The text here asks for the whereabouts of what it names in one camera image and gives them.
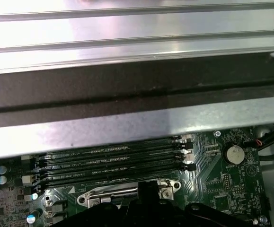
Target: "screw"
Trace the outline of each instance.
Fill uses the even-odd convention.
[[[259,221],[260,221],[262,224],[267,224],[268,219],[267,219],[266,216],[261,215],[261,216],[259,217]]]
[[[191,206],[191,209],[192,209],[192,210],[199,210],[199,209],[200,209],[200,207],[199,207],[199,206],[197,206],[197,205],[192,205],[192,206]]]
[[[214,135],[215,137],[220,137],[220,136],[221,136],[221,132],[220,132],[220,131],[214,131],[214,132],[213,132],[213,135]]]
[[[163,197],[169,197],[169,196],[170,196],[168,190],[164,190],[164,191],[162,192],[162,195],[163,195]]]
[[[96,206],[98,204],[99,204],[99,202],[95,200],[95,201],[92,201],[89,206],[93,207],[93,206]]]
[[[259,224],[258,219],[256,219],[256,218],[253,219],[252,224],[253,224],[254,226],[258,225],[258,224]]]

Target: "dimm slot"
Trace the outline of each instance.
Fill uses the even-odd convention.
[[[122,144],[113,144],[113,145],[105,145],[95,148],[81,148],[81,149],[67,149],[61,151],[54,151],[48,152],[45,155],[40,155],[40,157],[45,157],[47,155],[61,155],[61,157],[67,157],[68,154],[76,153],[76,152],[89,152],[89,153],[96,153],[97,151],[101,150],[121,150],[121,149],[134,149],[134,148],[142,148],[143,146],[153,146],[153,144],[169,144],[176,142],[177,137],[168,137],[168,138],[161,138],[155,140],[145,140],[145,141],[137,141],[137,142],[129,142],[129,143],[122,143]]]
[[[155,167],[148,167],[145,169],[137,170],[137,171],[127,171],[125,172],[125,176],[119,175],[119,174],[109,174],[109,175],[94,175],[84,178],[78,178],[78,179],[70,179],[70,180],[61,180],[61,181],[55,181],[55,182],[49,182],[46,183],[44,186],[47,187],[56,187],[60,185],[69,185],[73,183],[86,183],[86,182],[94,182],[94,181],[113,181],[115,179],[123,179],[123,180],[129,180],[129,179],[137,179],[140,178],[141,175],[143,176],[152,176],[153,174],[161,171],[171,171],[171,170],[178,170],[181,167],[181,164],[179,163],[173,163],[169,165],[162,165],[162,166],[155,166]]]
[[[109,167],[117,167],[124,166],[129,164],[137,164],[144,163],[149,161],[158,161],[169,158],[177,158],[180,160],[183,158],[182,153],[167,153],[160,155],[139,155],[139,156],[123,156],[123,157],[113,157],[108,159],[93,159],[93,160],[85,160],[85,161],[77,161],[70,163],[61,163],[58,165],[47,166],[42,170],[45,171],[46,174],[56,174],[56,173],[68,173],[68,172],[76,172],[81,170],[90,170],[96,168],[109,168]]]
[[[156,156],[156,155],[166,155],[170,153],[174,153],[176,150],[169,148],[169,149],[162,149],[162,150],[153,150],[153,151],[147,151],[147,152],[142,152],[142,153],[129,153],[126,155],[117,155],[114,153],[109,153],[105,157],[102,158],[92,158],[92,159],[81,159],[77,161],[66,161],[66,162],[56,162],[55,160],[50,160],[46,163],[41,164],[42,166],[45,165],[45,167],[41,168],[40,171],[42,170],[51,170],[54,167],[58,168],[59,166],[61,168],[65,168],[66,166],[69,167],[78,167],[77,163],[83,163],[82,165],[90,165],[90,164],[98,164],[98,163],[108,163],[108,162],[113,162],[113,161],[118,161],[118,160],[127,160],[130,158],[137,158],[137,157],[151,157],[151,156]]]
[[[57,162],[69,162],[81,159],[91,159],[91,158],[105,158],[107,155],[127,155],[132,153],[141,153],[155,150],[163,150],[163,149],[180,149],[180,144],[163,144],[154,147],[140,148],[140,149],[128,149],[128,150],[114,150],[109,152],[101,152],[101,153],[89,153],[87,152],[77,152],[73,153],[72,156],[67,156],[67,154],[51,154],[51,158]]]
[[[110,177],[109,180],[94,180],[94,181],[85,181],[85,182],[78,182],[78,183],[87,183],[87,185],[91,186],[91,185],[105,185],[105,184],[108,184],[110,185],[111,183],[119,183],[119,182],[133,182],[135,181],[136,179],[142,179],[142,180],[146,180],[146,179],[153,179],[153,178],[160,178],[160,177],[163,177],[165,175],[168,175],[170,173],[171,169],[166,169],[166,170],[156,170],[154,172],[151,172],[150,174],[148,173],[144,173],[144,174],[141,174],[141,175],[138,175],[137,177],[136,176],[131,176],[131,175],[128,175],[126,176],[125,178],[123,177]],[[53,185],[53,186],[48,186],[47,189],[49,188],[58,188],[58,187],[67,187],[67,186],[73,186],[75,185],[76,183],[61,183],[61,184],[58,184],[58,185]]]
[[[74,173],[64,173],[64,174],[49,174],[45,175],[45,178],[42,179],[43,182],[48,181],[56,181],[56,180],[67,180],[67,179],[73,179],[73,178],[81,178],[81,177],[88,177],[92,175],[106,175],[108,173],[120,173],[124,172],[124,174],[127,173],[128,170],[134,169],[143,169],[151,166],[159,166],[159,165],[167,165],[171,163],[176,163],[177,160],[170,158],[170,159],[164,159],[160,161],[154,161],[154,162],[146,162],[146,163],[140,163],[140,164],[131,164],[126,166],[120,166],[120,167],[112,167],[112,168],[100,168],[100,169],[94,169],[94,170],[86,170],[86,171],[78,171]]]

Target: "motherboard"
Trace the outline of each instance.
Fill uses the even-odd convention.
[[[101,202],[121,207],[139,181],[184,208],[203,203],[269,227],[253,128],[60,150],[0,160],[0,227],[47,227]]]

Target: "capacitor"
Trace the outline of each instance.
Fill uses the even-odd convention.
[[[4,175],[11,171],[11,167],[0,166],[0,175]]]
[[[267,219],[267,217],[264,216],[264,215],[261,215],[261,216],[259,217],[259,221],[260,221],[260,223],[262,223],[262,224],[267,224],[267,223],[268,223],[268,219]]]
[[[256,219],[256,218],[253,219],[252,224],[253,224],[254,226],[258,225],[258,224],[259,224],[258,219]]]
[[[32,211],[28,216],[27,216],[27,223],[28,224],[34,224],[42,215],[43,211],[41,209],[37,209]]]
[[[12,180],[11,176],[2,175],[2,176],[0,176],[0,185],[4,185],[6,183],[9,183],[11,180]]]
[[[36,200],[38,199],[38,194],[37,193],[33,193],[32,194],[32,200]]]

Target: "ram slot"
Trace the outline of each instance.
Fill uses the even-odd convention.
[[[88,149],[72,149],[72,150],[64,150],[53,153],[48,153],[43,157],[40,157],[41,160],[56,160],[60,162],[63,161],[73,161],[84,158],[100,158],[104,157],[106,153],[115,153],[115,154],[125,154],[127,152],[142,152],[142,151],[150,151],[157,149],[167,149],[167,148],[178,148],[180,149],[182,145],[180,143],[161,143],[161,144],[153,144],[149,146],[148,144],[141,145],[121,145],[118,147],[101,147],[101,148],[88,148]]]
[[[46,166],[41,170],[46,174],[55,174],[55,173],[68,173],[68,172],[77,172],[81,170],[90,170],[96,168],[110,168],[117,166],[124,166],[137,163],[145,163],[150,161],[158,161],[163,159],[176,158],[178,160],[183,160],[182,153],[169,152],[161,154],[146,154],[146,155],[132,155],[132,156],[119,156],[119,157],[110,157],[106,159],[92,159],[85,161],[77,161],[70,163],[61,163],[56,165]]]
[[[74,153],[70,157],[62,157],[61,154],[51,155],[51,158],[54,163],[60,163],[60,162],[70,162],[70,161],[77,161],[77,160],[83,160],[83,159],[93,159],[93,158],[106,158],[111,155],[127,155],[127,154],[137,154],[137,153],[144,153],[144,152],[150,152],[150,151],[159,151],[166,149],[182,149],[179,144],[163,144],[160,146],[154,146],[154,147],[148,147],[148,148],[140,148],[140,149],[130,149],[130,150],[115,150],[115,151],[105,151],[101,153],[84,153],[84,152],[77,152]]]
[[[110,163],[110,162],[121,162],[128,159],[134,158],[143,158],[143,157],[153,157],[159,155],[166,155],[166,154],[173,154],[176,150],[169,148],[163,150],[154,150],[154,151],[147,151],[142,153],[128,153],[126,155],[115,155],[114,153],[106,154],[104,158],[93,158],[93,159],[86,159],[86,160],[78,160],[78,161],[71,161],[71,162],[64,162],[59,163],[55,162],[54,160],[50,160],[41,164],[44,166],[39,169],[40,172],[57,170],[57,169],[66,169],[66,168],[78,168],[83,166],[92,166],[96,164],[102,163]]]
[[[56,181],[56,180],[82,178],[82,177],[88,177],[93,175],[106,175],[108,173],[121,173],[121,172],[126,173],[130,169],[143,169],[149,166],[166,165],[173,162],[176,162],[176,160],[173,158],[169,158],[169,159],[162,159],[162,160],[160,159],[158,161],[153,161],[153,162],[130,164],[130,165],[119,166],[119,167],[105,166],[105,167],[94,169],[94,170],[77,171],[73,173],[61,173],[61,174],[51,173],[51,174],[45,174],[41,176],[41,181],[50,182],[50,181]]]
[[[74,183],[88,183],[91,184],[97,184],[97,183],[108,183],[108,182],[115,182],[115,181],[126,181],[130,179],[137,179],[140,177],[149,177],[153,176],[155,174],[158,174],[160,172],[168,172],[172,170],[179,170],[182,165],[180,163],[172,163],[167,165],[159,165],[159,166],[151,166],[144,169],[135,169],[126,171],[125,174],[106,174],[106,175],[93,175],[89,177],[84,178],[77,178],[77,179],[69,179],[69,180],[60,180],[60,181],[54,181],[49,182],[44,185],[45,188],[51,188],[51,187],[60,187],[63,185],[69,185]]]

